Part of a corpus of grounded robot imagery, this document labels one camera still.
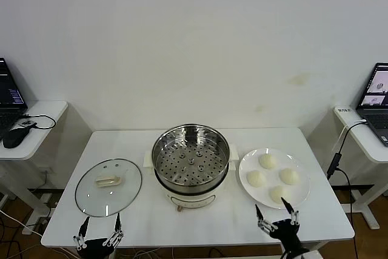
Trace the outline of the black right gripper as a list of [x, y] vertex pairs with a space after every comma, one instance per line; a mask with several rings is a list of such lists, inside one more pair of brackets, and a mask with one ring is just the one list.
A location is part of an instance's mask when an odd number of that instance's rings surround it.
[[292, 205], [283, 197], [281, 197], [281, 201], [290, 214], [290, 218], [270, 223], [264, 219], [258, 205], [256, 204], [255, 210], [258, 227], [266, 234], [270, 234], [272, 238], [278, 239], [287, 254], [302, 254], [304, 252], [304, 248], [297, 236], [299, 231], [299, 211], [294, 210]]

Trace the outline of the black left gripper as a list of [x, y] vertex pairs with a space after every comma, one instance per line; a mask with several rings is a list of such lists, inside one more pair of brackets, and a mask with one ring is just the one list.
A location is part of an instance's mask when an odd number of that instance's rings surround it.
[[103, 259], [108, 257], [121, 242], [124, 232], [122, 230], [120, 213], [117, 213], [114, 231], [108, 238], [97, 238], [85, 241], [87, 228], [89, 225], [88, 216], [81, 224], [78, 234], [73, 236], [76, 247], [85, 247], [77, 251], [81, 258], [86, 259]]

